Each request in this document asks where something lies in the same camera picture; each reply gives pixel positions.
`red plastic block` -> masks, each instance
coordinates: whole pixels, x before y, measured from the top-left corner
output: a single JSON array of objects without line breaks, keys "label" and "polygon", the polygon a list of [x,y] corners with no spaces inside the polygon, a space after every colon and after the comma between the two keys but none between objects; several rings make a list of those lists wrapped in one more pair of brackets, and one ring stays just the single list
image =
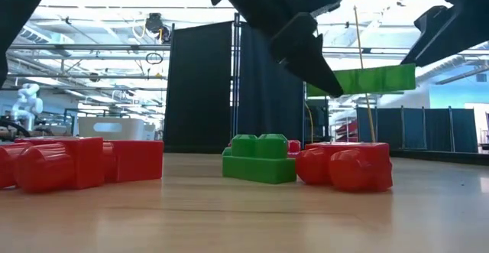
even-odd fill
[{"label": "red plastic block", "polygon": [[329,157],[323,148],[301,151],[296,158],[296,172],[309,185],[331,185]]},{"label": "red plastic block", "polygon": [[15,164],[15,179],[27,193],[73,188],[75,162],[61,143],[29,147]]},{"label": "red plastic block", "polygon": [[66,146],[68,155],[74,161],[75,180],[73,189],[98,187],[105,182],[102,162],[103,138],[22,138],[16,142],[29,142],[33,145],[61,143]]},{"label": "red plastic block", "polygon": [[333,185],[352,192],[381,192],[392,187],[392,163],[386,143],[316,143],[329,159]]},{"label": "red plastic block", "polygon": [[111,142],[104,142],[102,162],[104,164],[104,174],[106,183],[117,182],[118,157]]},{"label": "red plastic block", "polygon": [[288,153],[287,155],[289,157],[295,158],[299,155],[299,152],[301,150],[301,145],[300,141],[298,140],[289,140],[289,145],[288,145]]},{"label": "red plastic block", "polygon": [[107,141],[118,157],[117,182],[160,179],[163,173],[162,141]]},{"label": "red plastic block", "polygon": [[0,146],[0,189],[12,187],[15,182],[15,163],[25,149],[31,147],[30,143],[17,143]]}]

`green plastic piece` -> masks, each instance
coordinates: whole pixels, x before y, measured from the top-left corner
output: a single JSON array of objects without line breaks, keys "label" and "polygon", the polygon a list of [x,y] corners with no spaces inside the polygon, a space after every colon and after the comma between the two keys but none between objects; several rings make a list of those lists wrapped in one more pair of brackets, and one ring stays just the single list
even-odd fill
[{"label": "green plastic piece", "polygon": [[[360,93],[395,92],[416,88],[416,65],[381,66],[364,70],[338,70],[335,76],[345,95]],[[308,96],[325,96],[314,86],[308,85]]]},{"label": "green plastic piece", "polygon": [[270,184],[296,181],[296,161],[287,157],[283,135],[237,135],[228,153],[222,153],[223,177]]},{"label": "green plastic piece", "polygon": [[232,150],[231,150],[231,147],[226,147],[226,148],[224,149],[224,151],[222,152],[222,156],[223,156],[223,157],[228,157],[228,156],[230,156],[230,155],[232,155]]},{"label": "green plastic piece", "polygon": [[253,157],[256,147],[256,135],[236,135],[232,141],[234,157]]},{"label": "green plastic piece", "polygon": [[285,136],[261,135],[256,145],[256,156],[261,158],[286,158],[288,142]]}]

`wooden table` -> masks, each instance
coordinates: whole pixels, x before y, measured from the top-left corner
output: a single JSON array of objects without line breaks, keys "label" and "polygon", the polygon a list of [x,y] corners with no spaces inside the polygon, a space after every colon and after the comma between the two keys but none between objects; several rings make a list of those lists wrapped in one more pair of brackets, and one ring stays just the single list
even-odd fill
[{"label": "wooden table", "polygon": [[165,155],[165,177],[0,191],[0,252],[489,251],[489,169],[394,159],[389,193],[220,177],[219,156]]}]

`black partition panel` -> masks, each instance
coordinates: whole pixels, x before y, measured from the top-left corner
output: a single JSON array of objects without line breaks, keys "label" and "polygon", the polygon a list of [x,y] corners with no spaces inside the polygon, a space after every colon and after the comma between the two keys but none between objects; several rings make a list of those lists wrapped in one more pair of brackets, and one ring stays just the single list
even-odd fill
[{"label": "black partition panel", "polygon": [[303,82],[272,59],[269,41],[241,26],[238,133],[303,141]]},{"label": "black partition panel", "polygon": [[455,151],[478,153],[477,131],[473,109],[452,109]]},{"label": "black partition panel", "polygon": [[390,149],[401,149],[403,146],[403,125],[400,109],[377,110],[378,142],[385,142]]},{"label": "black partition panel", "polygon": [[448,109],[426,109],[426,146],[429,151],[451,151]]},{"label": "black partition panel", "polygon": [[424,118],[422,109],[404,109],[404,148],[425,150]]},{"label": "black partition panel", "polygon": [[170,55],[166,151],[220,153],[229,143],[231,23],[176,30]]},{"label": "black partition panel", "polygon": [[[378,137],[377,109],[372,109],[371,113],[372,113],[372,121],[374,123],[375,137]],[[357,121],[358,121],[358,140],[361,142],[372,142],[370,119],[368,118],[367,108],[357,108]]]}]

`white robot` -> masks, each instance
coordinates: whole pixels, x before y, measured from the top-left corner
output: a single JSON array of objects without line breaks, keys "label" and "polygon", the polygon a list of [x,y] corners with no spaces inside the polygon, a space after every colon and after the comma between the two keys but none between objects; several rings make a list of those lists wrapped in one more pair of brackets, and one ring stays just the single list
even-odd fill
[{"label": "white robot", "polygon": [[17,102],[12,107],[14,120],[27,119],[24,127],[28,131],[33,131],[36,115],[41,114],[43,111],[43,100],[37,97],[38,91],[39,85],[24,84],[22,89],[18,90]]}]

